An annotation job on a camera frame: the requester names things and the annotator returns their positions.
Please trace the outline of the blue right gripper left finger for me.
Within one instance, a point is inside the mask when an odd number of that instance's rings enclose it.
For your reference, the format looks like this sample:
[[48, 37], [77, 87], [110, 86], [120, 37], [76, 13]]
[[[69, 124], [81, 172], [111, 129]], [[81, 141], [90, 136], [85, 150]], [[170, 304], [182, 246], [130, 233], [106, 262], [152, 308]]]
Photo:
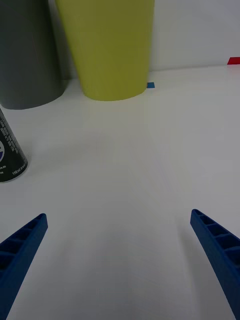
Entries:
[[0, 244], [0, 319], [8, 317], [47, 229], [42, 213]]

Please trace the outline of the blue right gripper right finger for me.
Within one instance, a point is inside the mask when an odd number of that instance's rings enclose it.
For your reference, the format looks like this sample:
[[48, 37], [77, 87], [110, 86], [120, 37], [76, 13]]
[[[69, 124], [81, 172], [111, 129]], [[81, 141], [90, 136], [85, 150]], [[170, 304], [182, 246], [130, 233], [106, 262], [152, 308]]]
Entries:
[[235, 319], [240, 319], [240, 239], [197, 209], [191, 211], [190, 225]]

